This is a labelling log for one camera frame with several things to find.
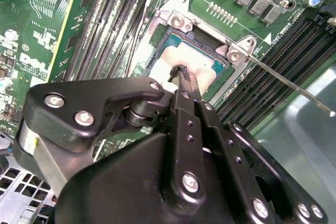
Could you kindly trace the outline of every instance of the ram slot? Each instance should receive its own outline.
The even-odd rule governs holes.
[[[75,52],[72,56],[69,68],[66,72],[65,80],[77,80],[77,72],[76,70],[80,69],[85,58],[83,56],[87,55],[87,52],[90,48],[91,41],[93,40],[94,33],[92,33],[92,24],[97,24],[99,19],[102,16],[104,8],[106,6],[106,2],[108,0],[94,0],[92,8],[90,10],[90,14],[85,23],[85,27],[79,42],[75,48]]]
[[[129,17],[131,11],[133,10],[134,6],[137,4],[139,0],[126,0],[125,5],[123,6],[121,10],[121,14],[118,17],[116,23],[114,26],[111,26],[108,34],[108,39],[104,43],[105,47],[97,57],[99,60],[94,65],[93,73],[90,77],[90,79],[98,79],[101,75],[104,67],[107,66],[107,69],[105,70],[106,73],[109,72],[109,66],[111,66],[111,63],[107,63],[107,60],[109,59],[109,56],[111,55],[113,47],[115,47],[115,41],[118,36],[118,33],[120,32],[122,26],[126,22],[127,18]]]

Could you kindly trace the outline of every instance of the silver screw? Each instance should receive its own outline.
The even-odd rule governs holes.
[[[268,210],[267,208],[265,207],[264,203],[261,202],[260,199],[254,199],[253,200],[253,206],[254,206],[254,209],[257,211],[257,214],[266,219],[268,217]]]
[[[242,128],[241,128],[238,124],[236,124],[236,123],[233,124],[233,127],[234,127],[237,131],[242,131]]]
[[[60,108],[60,107],[64,106],[64,104],[65,104],[64,99],[62,97],[60,97],[59,95],[56,95],[56,94],[47,95],[44,98],[44,102],[49,107],[52,107],[52,108],[55,108],[55,109]]]
[[[208,103],[205,104],[205,107],[206,107],[207,110],[212,110],[212,106]]]
[[[93,116],[87,111],[79,111],[75,115],[75,121],[82,126],[93,125],[94,120]]]
[[[155,82],[151,82],[151,83],[150,83],[150,86],[151,86],[153,89],[155,89],[155,90],[159,90],[159,89],[160,89],[159,85],[157,85]]]
[[[302,204],[302,203],[298,204],[298,208],[299,208],[300,212],[302,213],[302,215],[304,217],[306,217],[306,218],[310,217],[310,213],[309,213],[307,207],[304,204]]]
[[[198,181],[195,176],[190,173],[185,173],[182,176],[182,183],[185,189],[187,189],[191,193],[195,193],[199,189]]]
[[[233,54],[231,55],[231,61],[237,61],[239,59],[239,55]]]
[[[190,96],[189,96],[189,94],[187,92],[182,92],[182,95],[183,95],[183,97],[185,99],[189,99],[190,98]]]
[[[323,214],[322,214],[321,210],[320,210],[317,206],[315,206],[314,204],[311,205],[311,210],[313,210],[314,214],[315,214],[317,217],[319,217],[319,218],[323,218]]]

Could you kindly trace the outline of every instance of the black metal bracket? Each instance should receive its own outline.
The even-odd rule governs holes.
[[[119,223],[139,218],[146,223],[204,223],[208,212],[220,223],[327,223],[321,206],[241,125],[223,127],[185,66],[171,75],[178,87],[174,94],[147,77],[30,89],[14,155],[25,168],[42,172],[60,193],[56,224],[108,223],[109,218],[101,217],[106,212],[118,216]],[[61,106],[46,104],[51,94],[61,97]],[[92,116],[90,124],[76,121],[81,111]],[[97,140],[143,125],[160,133],[92,163]],[[28,167],[27,160],[33,160]],[[130,192],[147,197],[150,211],[134,210],[139,201],[132,201]],[[91,197],[97,197],[94,203]],[[74,200],[81,208],[73,206]],[[120,217],[122,208],[131,209],[130,215]]]
[[[233,122],[227,124],[226,128],[233,132],[245,155],[249,157],[253,175],[282,220],[290,220],[291,223],[328,222],[322,207],[242,125]]]

